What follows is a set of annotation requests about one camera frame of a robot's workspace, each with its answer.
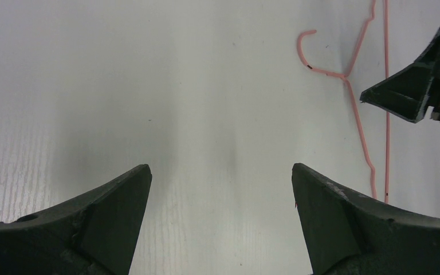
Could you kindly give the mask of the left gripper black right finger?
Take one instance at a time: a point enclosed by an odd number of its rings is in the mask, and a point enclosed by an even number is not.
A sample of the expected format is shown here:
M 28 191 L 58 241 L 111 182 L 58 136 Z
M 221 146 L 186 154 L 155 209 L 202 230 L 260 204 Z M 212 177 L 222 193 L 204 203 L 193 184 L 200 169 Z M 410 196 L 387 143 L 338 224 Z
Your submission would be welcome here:
M 292 185 L 314 274 L 440 274 L 440 218 L 388 205 L 302 163 Z

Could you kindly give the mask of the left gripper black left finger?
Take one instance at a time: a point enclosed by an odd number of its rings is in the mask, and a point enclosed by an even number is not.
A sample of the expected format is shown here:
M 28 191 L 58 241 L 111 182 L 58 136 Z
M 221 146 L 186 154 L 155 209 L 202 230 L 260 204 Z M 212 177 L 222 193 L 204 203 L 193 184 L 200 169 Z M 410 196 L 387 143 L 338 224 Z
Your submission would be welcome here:
M 152 174 L 141 164 L 14 222 L 0 222 L 0 274 L 128 274 Z

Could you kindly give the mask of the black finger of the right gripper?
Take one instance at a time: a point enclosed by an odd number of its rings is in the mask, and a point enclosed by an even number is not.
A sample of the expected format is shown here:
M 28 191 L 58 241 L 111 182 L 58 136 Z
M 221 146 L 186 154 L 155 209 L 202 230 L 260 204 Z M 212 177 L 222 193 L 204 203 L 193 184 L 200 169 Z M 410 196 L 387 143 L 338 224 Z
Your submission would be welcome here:
M 412 64 L 363 91 L 360 101 L 411 123 L 432 107 L 431 119 L 440 122 L 440 27 Z

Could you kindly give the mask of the pink wire hanger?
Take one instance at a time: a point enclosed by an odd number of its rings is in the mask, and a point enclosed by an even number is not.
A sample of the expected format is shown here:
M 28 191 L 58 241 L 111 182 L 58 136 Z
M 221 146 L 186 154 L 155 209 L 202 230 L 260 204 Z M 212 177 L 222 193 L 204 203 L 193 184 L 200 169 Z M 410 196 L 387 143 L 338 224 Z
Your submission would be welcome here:
M 376 190 L 376 169 L 373 165 L 371 159 L 369 150 L 367 147 L 367 142 L 364 135 L 364 130 L 362 126 L 362 121 L 360 118 L 359 110 L 358 110 L 358 104 L 355 99 L 355 94 L 353 91 L 353 87 L 351 85 L 351 82 L 349 80 L 349 76 L 351 75 L 356 60 L 358 58 L 361 46 L 363 44 L 364 38 L 366 36 L 368 27 L 370 23 L 375 19 L 376 17 L 376 3 L 377 1 L 372 1 L 370 6 L 370 16 L 366 18 L 366 20 L 362 24 L 362 28 L 360 30 L 360 33 L 357 37 L 357 41 L 352 53 L 352 57 L 350 59 L 350 62 L 347 66 L 347 69 L 343 73 L 334 72 L 330 70 L 325 70 L 321 68 L 317 68 L 315 66 L 312 66 L 309 61 L 306 59 L 304 53 L 303 53 L 303 39 L 307 36 L 311 36 L 317 33 L 316 29 L 312 30 L 306 30 L 299 34 L 296 40 L 296 50 L 298 57 L 301 61 L 301 63 L 308 68 L 310 71 L 323 74 L 331 78 L 337 78 L 343 82 L 343 84 L 346 86 L 347 91 L 350 96 L 350 103 L 352 107 L 352 113 L 355 118 L 355 123 L 357 127 L 357 132 L 359 134 L 360 144 L 362 147 L 362 152 L 366 161 L 366 164 L 368 168 L 370 169 L 370 191 L 371 196 L 374 199 L 378 198 L 377 190 Z M 383 49 L 384 49 L 384 77 L 389 78 L 390 76 L 390 51 L 389 51 L 389 1 L 383 1 Z M 390 149 L 391 149 L 391 120 L 390 120 L 390 114 L 386 112 L 386 136 L 385 136 L 385 167 L 384 167 L 384 193 L 383 193 L 383 202 L 388 203 L 389 201 L 389 190 L 390 190 Z

